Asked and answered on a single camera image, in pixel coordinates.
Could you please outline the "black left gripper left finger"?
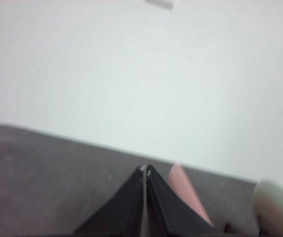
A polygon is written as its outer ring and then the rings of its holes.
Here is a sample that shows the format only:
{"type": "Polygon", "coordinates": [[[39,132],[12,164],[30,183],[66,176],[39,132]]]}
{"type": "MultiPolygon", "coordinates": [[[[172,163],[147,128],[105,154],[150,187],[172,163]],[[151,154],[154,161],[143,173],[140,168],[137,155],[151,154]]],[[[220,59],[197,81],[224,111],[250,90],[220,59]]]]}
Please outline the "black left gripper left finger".
{"type": "Polygon", "coordinates": [[[77,227],[74,237],[139,237],[144,210],[144,173],[138,166],[117,192],[77,227]]]}

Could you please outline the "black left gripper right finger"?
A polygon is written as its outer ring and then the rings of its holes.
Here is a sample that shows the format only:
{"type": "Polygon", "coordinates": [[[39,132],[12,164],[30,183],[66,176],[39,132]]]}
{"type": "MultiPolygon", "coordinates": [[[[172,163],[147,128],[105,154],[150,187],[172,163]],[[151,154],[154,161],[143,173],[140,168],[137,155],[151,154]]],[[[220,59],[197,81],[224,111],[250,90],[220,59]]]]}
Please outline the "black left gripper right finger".
{"type": "Polygon", "coordinates": [[[198,237],[220,234],[169,187],[157,170],[147,166],[147,211],[152,237],[198,237]]]}

